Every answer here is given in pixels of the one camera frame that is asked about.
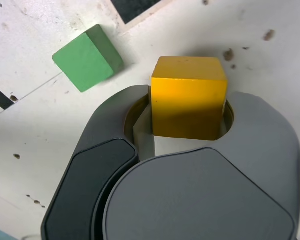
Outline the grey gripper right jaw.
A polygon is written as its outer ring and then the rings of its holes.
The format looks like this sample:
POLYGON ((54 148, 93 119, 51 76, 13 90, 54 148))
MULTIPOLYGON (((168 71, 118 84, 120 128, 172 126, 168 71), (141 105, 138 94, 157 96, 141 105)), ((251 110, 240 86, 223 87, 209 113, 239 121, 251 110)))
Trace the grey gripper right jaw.
POLYGON ((300 220, 300 143, 258 96, 228 99, 220 139, 138 163, 105 206, 106 240, 294 240, 300 220))

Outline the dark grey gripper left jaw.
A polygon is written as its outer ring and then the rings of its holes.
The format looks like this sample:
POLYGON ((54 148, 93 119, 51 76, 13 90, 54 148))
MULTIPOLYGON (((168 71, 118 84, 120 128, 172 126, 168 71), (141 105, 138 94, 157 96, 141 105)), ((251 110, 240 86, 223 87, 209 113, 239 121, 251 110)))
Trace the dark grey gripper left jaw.
POLYGON ((150 103, 148 85, 130 86, 88 121, 41 225, 44 240, 101 240, 103 215, 117 181, 139 159, 133 128, 150 103))

